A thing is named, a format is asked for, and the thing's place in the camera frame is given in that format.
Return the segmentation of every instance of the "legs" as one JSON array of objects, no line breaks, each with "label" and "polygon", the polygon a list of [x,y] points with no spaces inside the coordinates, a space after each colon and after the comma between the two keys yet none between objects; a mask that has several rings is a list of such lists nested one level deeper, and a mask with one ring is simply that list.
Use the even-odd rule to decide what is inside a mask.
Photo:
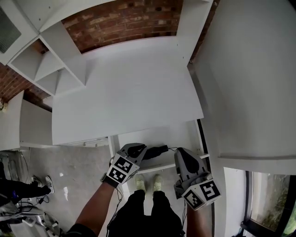
[{"label": "legs", "polygon": [[153,208],[151,216],[155,226],[159,228],[159,236],[182,236],[182,223],[180,218],[171,209],[169,200],[161,191],[162,179],[160,176],[154,178]]},{"label": "legs", "polygon": [[40,197],[50,193],[50,189],[47,186],[38,187],[37,182],[32,182],[31,184],[12,180],[5,180],[5,182],[5,185],[9,187],[6,195],[13,203],[19,202],[22,198]]},{"label": "legs", "polygon": [[144,219],[145,192],[137,190],[130,195],[127,203],[118,211],[108,226],[109,236],[135,236],[145,228]]}]

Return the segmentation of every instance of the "sneaker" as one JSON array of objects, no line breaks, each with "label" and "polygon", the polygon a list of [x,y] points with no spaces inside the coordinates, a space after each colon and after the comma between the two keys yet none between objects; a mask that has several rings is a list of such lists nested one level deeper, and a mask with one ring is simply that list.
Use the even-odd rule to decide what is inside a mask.
[{"label": "sneaker", "polygon": [[161,191],[161,186],[163,183],[163,179],[160,175],[154,176],[154,185],[153,185],[153,193],[156,191]]},{"label": "sneaker", "polygon": [[55,190],[54,190],[54,186],[53,186],[53,184],[52,184],[52,180],[51,180],[51,178],[50,178],[49,176],[46,176],[46,177],[45,177],[45,180],[46,180],[46,185],[47,185],[47,187],[50,189],[50,193],[54,193]]},{"label": "sneaker", "polygon": [[42,182],[35,175],[33,175],[31,179],[32,179],[32,182],[37,182],[38,187],[42,187]]},{"label": "sneaker", "polygon": [[136,186],[137,186],[137,190],[144,190],[144,192],[146,193],[145,181],[144,181],[144,176],[143,175],[136,175],[135,183],[136,183]]}]

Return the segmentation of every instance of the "white wall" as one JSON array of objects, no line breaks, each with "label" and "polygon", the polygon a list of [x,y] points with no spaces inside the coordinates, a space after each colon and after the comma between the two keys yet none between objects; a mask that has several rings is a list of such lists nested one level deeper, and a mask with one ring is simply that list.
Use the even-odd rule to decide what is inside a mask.
[{"label": "white wall", "polygon": [[224,168],[227,196],[225,236],[236,236],[244,220],[246,207],[246,172]]},{"label": "white wall", "polygon": [[195,69],[221,154],[296,154],[295,22],[287,0],[220,2]]}]

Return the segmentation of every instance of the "human arm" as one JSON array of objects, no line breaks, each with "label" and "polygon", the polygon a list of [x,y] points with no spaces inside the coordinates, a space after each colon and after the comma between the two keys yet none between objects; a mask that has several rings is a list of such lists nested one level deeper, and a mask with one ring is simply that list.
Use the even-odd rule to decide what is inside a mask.
[{"label": "human arm", "polygon": [[187,207],[187,237],[210,237],[205,216],[200,210]]},{"label": "human arm", "polygon": [[110,184],[102,183],[82,209],[76,224],[88,227],[98,236],[105,222],[114,189]]}]

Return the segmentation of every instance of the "shoe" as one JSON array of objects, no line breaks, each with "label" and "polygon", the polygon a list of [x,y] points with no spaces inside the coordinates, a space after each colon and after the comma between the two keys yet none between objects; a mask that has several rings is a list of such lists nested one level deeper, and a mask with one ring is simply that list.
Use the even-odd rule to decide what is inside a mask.
[{"label": "shoe", "polygon": [[161,191],[161,186],[163,183],[163,179],[160,175],[154,176],[154,185],[153,185],[153,193],[156,191]]},{"label": "shoe", "polygon": [[45,180],[46,180],[46,185],[47,185],[47,187],[50,189],[50,193],[54,193],[55,190],[54,190],[54,186],[53,186],[53,184],[52,184],[52,180],[51,180],[51,178],[50,178],[49,176],[46,176],[46,177],[45,177]]},{"label": "shoe", "polygon": [[33,175],[31,179],[32,179],[32,182],[37,182],[38,187],[42,187],[42,182],[35,175]]},{"label": "shoe", "polygon": [[144,176],[143,175],[136,175],[135,183],[137,186],[137,190],[144,190],[144,192],[146,194]]}]

